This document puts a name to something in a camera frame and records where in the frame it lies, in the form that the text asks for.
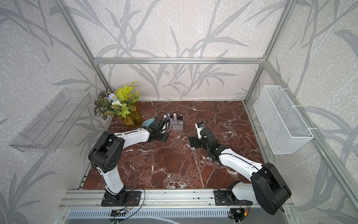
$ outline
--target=artificial flower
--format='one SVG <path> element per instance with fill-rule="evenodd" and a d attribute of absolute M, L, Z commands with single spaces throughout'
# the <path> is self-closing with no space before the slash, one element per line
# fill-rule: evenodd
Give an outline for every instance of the artificial flower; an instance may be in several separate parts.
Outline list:
<path fill-rule="evenodd" d="M 115 101 L 118 100 L 118 97 L 117 97 L 115 94 L 111 93 L 111 94 L 108 96 L 108 99 L 111 100 L 111 101 L 113 101 L 113 102 L 115 102 Z"/>
<path fill-rule="evenodd" d="M 119 100 L 112 102 L 112 105 L 119 105 L 119 106 L 123 107 Z"/>

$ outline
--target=white wire basket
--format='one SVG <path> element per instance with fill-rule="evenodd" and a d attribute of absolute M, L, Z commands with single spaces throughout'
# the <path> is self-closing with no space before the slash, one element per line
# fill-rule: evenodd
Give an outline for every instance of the white wire basket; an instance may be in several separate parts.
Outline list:
<path fill-rule="evenodd" d="M 253 106 L 274 154 L 291 154 L 313 134 L 281 86 L 263 86 Z"/>

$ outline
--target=wall panel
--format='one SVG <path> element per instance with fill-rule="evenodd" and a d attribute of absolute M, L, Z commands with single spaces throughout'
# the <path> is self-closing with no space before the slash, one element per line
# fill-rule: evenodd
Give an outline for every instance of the wall panel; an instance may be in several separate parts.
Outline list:
<path fill-rule="evenodd" d="M 274 84 L 264 70 L 247 104 L 264 153 L 291 189 L 300 220 L 304 224 L 358 223 L 358 213 L 312 142 L 292 154 L 272 153 L 253 106 L 263 86 Z"/>
<path fill-rule="evenodd" d="M 50 223 L 68 189 L 79 187 L 87 153 L 107 121 L 90 103 L 54 153 L 8 143 L 64 87 L 104 90 L 52 1 L 0 2 L 0 223 Z"/>
<path fill-rule="evenodd" d="M 134 81 L 142 100 L 243 100 L 257 69 L 258 65 L 253 64 L 109 64 L 101 67 L 113 89 Z"/>
<path fill-rule="evenodd" d="M 269 58 L 356 183 L 357 46 L 358 1 L 312 1 L 295 6 Z"/>
<path fill-rule="evenodd" d="M 262 57 L 286 0 L 66 0 L 94 57 Z"/>

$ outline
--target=metal vent grille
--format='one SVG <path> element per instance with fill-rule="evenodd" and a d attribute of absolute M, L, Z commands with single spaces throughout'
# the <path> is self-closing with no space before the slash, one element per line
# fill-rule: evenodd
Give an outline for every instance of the metal vent grille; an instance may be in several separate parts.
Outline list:
<path fill-rule="evenodd" d="M 137 209 L 132 209 L 121 218 L 131 216 Z M 99 219 L 113 218 L 110 217 L 111 209 L 71 209 L 67 219 Z M 226 208 L 213 209 L 141 209 L 133 218 L 202 218 L 202 217 L 227 217 L 230 210 Z"/>

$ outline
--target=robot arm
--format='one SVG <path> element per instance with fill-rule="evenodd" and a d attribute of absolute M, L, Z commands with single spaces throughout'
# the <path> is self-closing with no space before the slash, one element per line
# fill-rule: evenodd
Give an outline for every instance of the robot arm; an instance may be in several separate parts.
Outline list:
<path fill-rule="evenodd" d="M 212 160 L 234 169 L 251 182 L 234 182 L 227 188 L 227 201 L 232 205 L 240 205 L 243 200 L 257 202 L 266 212 L 274 215 L 291 196 L 291 190 L 276 167 L 271 163 L 263 165 L 251 161 L 219 144 L 203 122 L 196 123 L 195 127 L 198 136 L 190 138 L 191 147 L 204 148 Z"/>
<path fill-rule="evenodd" d="M 140 142 L 153 140 L 166 142 L 168 133 L 164 133 L 163 129 L 165 129 L 165 121 L 155 118 L 148 126 L 142 126 L 137 130 L 114 134 L 106 131 L 100 136 L 88 154 L 88 159 L 106 183 L 105 197 L 112 198 L 118 205 L 125 202 L 126 189 L 117 169 L 122 150 Z"/>

